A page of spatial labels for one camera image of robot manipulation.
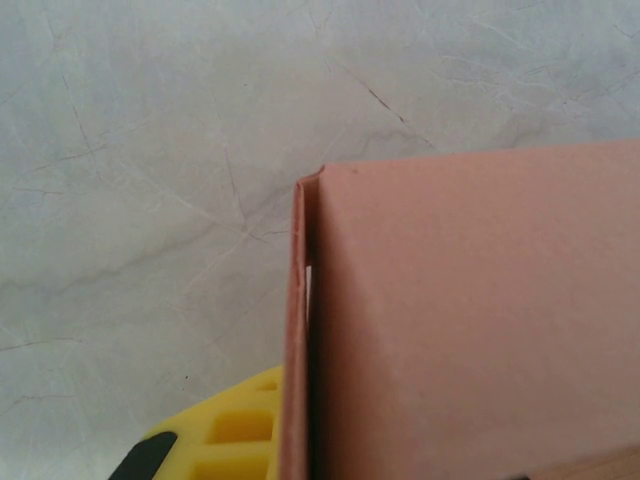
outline crack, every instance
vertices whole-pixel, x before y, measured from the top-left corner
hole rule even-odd
[[[12,347],[4,347],[4,348],[0,348],[0,352],[6,352],[9,350],[17,350],[18,348],[23,348],[23,347],[31,347],[33,345],[42,345],[44,343],[50,343],[50,342],[76,342],[77,340],[74,338],[51,338],[49,340],[39,340],[39,341],[35,341],[35,342],[27,342],[27,343],[23,343],[21,345],[14,345]]]
[[[389,111],[390,113],[392,113],[398,120],[400,120],[400,123],[402,123],[405,127],[407,127],[407,129],[416,137],[420,138],[421,140],[423,140],[424,142],[426,142],[427,145],[429,145],[431,148],[433,148],[434,150],[437,150],[437,148],[435,147],[435,145],[433,143],[431,143],[431,141],[429,139],[427,139],[426,137],[424,137],[423,135],[420,135],[411,125],[409,125],[409,123],[407,122],[407,120],[405,120],[405,118],[400,115],[398,112],[396,112],[393,108],[391,108],[389,106],[389,104],[387,102],[385,102],[382,98],[380,98],[380,96],[369,86],[367,85],[366,82],[364,82],[363,80],[361,80],[360,78],[358,78],[357,76],[355,76],[353,73],[351,73],[351,71],[345,67],[342,63],[336,61],[336,63],[338,65],[340,65],[345,72],[347,72],[347,74],[353,78],[356,82],[358,82],[362,87],[366,88],[367,91],[369,92],[369,94],[376,99],[376,101],[382,105],[385,110]]]
[[[16,405],[21,404],[22,402],[26,402],[29,400],[46,400],[47,398],[73,398],[73,395],[22,395],[16,401],[14,401],[11,405],[5,408],[2,413],[0,413],[0,417],[2,417],[5,413],[11,410]]]
[[[57,41],[56,41],[56,34],[53,31],[53,26],[51,25],[51,18],[49,17],[49,14],[46,14],[47,17],[47,24],[49,25],[49,31],[51,32],[51,36],[54,39],[54,45],[53,45],[53,54],[55,56],[56,59],[56,64],[58,65],[58,70],[60,71],[60,78],[62,79],[62,83],[64,84],[64,88],[67,91],[67,97],[69,99],[69,105],[71,105],[71,110],[73,111],[73,115],[76,118],[76,122],[78,122],[78,128],[80,129],[80,134],[82,135],[82,138],[84,139],[84,143],[87,146],[87,150],[88,150],[88,155],[91,155],[91,159],[93,160],[93,168],[95,170],[96,176],[102,180],[102,176],[100,175],[100,172],[98,171],[98,163],[96,161],[96,155],[95,152],[96,150],[91,148],[91,144],[89,143],[89,138],[87,137],[87,133],[84,130],[84,126],[82,125],[82,122],[80,121],[80,115],[78,114],[78,109],[76,108],[76,104],[73,101],[73,95],[71,95],[71,89],[69,88],[69,84],[67,83],[67,79],[64,76],[63,70],[62,70],[62,64],[60,63],[60,56],[58,55],[58,45],[57,45]]]
[[[242,201],[240,200],[240,194],[238,193],[238,187],[236,186],[236,181],[233,178],[233,172],[231,171],[231,162],[229,161],[229,152],[227,151],[227,147],[224,148],[224,161],[227,165],[227,171],[229,172],[229,180],[231,180],[231,190],[233,190],[233,194],[238,201],[238,208],[240,209],[240,214],[242,215],[242,224],[246,227],[247,225],[247,215],[244,213],[244,208],[242,207]]]
[[[636,35],[638,35],[638,33],[640,33],[640,30],[637,31],[636,33],[633,34],[629,34],[627,32],[625,32],[624,30],[622,30],[618,25],[616,25],[615,23],[612,23],[611,26],[613,28],[615,28],[616,30],[618,30],[622,35],[624,35],[625,37],[627,37],[629,40],[633,39]]]

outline box flap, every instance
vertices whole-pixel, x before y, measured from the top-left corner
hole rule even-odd
[[[320,476],[495,480],[640,443],[638,186],[637,141],[328,166]]]
[[[313,237],[318,176],[301,179],[294,192],[285,338],[280,478],[302,480],[308,470],[307,241]]]

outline yellow plastic grid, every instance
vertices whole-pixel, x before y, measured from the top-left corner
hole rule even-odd
[[[156,425],[178,438],[155,480],[276,480],[282,367],[272,368]]]

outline gray surface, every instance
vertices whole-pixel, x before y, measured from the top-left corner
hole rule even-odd
[[[281,361],[323,162],[637,136],[637,1],[0,2],[0,478]]]

